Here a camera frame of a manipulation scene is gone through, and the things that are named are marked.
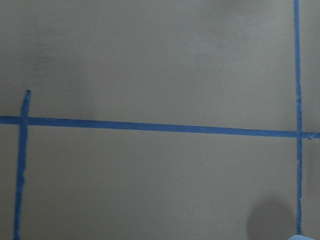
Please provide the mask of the blue plastic cup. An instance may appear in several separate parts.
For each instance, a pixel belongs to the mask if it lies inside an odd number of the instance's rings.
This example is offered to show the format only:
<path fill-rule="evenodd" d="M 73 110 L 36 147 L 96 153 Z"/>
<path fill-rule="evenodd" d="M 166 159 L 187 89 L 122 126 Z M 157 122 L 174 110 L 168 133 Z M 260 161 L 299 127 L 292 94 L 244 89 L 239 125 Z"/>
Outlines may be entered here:
<path fill-rule="evenodd" d="M 288 240 L 314 240 L 314 239 L 304 235 L 297 234 L 297 235 L 290 236 Z"/>

